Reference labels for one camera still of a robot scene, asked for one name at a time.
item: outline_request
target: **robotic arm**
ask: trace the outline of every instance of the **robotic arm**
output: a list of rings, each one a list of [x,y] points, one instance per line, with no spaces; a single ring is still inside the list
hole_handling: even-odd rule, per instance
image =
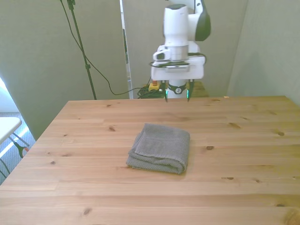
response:
[[[184,4],[174,4],[165,8],[165,44],[154,53],[151,63],[151,77],[162,81],[161,88],[168,98],[191,98],[194,79],[204,75],[205,57],[200,53],[195,41],[204,41],[210,35],[210,16],[204,0],[196,0],[195,14],[188,14]]]

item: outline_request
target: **light stand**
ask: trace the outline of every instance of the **light stand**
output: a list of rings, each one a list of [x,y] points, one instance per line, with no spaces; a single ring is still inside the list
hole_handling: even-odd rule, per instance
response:
[[[93,96],[94,96],[94,99],[97,100],[95,89],[94,89],[93,80],[92,80],[92,77],[90,75],[90,64],[88,64],[86,56],[85,56],[85,53],[84,53],[83,43],[81,41],[81,37],[80,37],[80,33],[79,33],[77,21],[76,21],[75,14],[74,14],[74,7],[73,7],[73,5],[75,5],[75,0],[67,0],[67,4],[69,6],[69,9],[71,10],[72,17],[73,17],[73,20],[74,20],[74,25],[75,25],[76,32],[77,32],[77,35],[78,35],[78,40],[79,40],[80,48],[81,48],[81,51],[82,51],[82,54],[83,54],[85,68],[86,68],[86,71],[88,72],[88,76],[89,76],[89,80],[90,80],[90,86],[92,88]]]

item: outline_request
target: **gray towel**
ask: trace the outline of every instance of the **gray towel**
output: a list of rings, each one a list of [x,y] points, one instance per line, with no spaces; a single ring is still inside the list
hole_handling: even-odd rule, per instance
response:
[[[126,163],[136,169],[183,173],[188,164],[189,140],[184,130],[145,124]]]

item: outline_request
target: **wood grain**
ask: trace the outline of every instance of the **wood grain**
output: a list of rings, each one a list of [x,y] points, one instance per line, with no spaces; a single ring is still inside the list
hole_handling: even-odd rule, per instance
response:
[[[190,132],[183,175],[127,167],[144,123]],[[299,225],[299,207],[286,97],[71,101],[0,186],[4,225]]]

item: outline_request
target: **gray wall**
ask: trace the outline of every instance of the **gray wall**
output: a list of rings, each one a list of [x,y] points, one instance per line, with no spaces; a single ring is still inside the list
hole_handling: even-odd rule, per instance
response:
[[[75,14],[89,59],[115,92],[127,91],[119,0],[76,0]],[[0,31],[0,73],[36,139],[67,101],[93,99],[59,0],[0,0]],[[98,99],[128,98],[92,77]]]
[[[192,0],[173,0],[193,6]],[[227,94],[240,31],[248,0],[206,0],[211,16],[212,33],[198,43],[208,57],[202,80],[210,96]],[[124,0],[124,17],[128,56],[133,87],[141,87],[150,77],[149,62],[159,45],[164,43],[164,0]]]
[[[286,95],[300,105],[300,2],[250,0],[230,96]]]

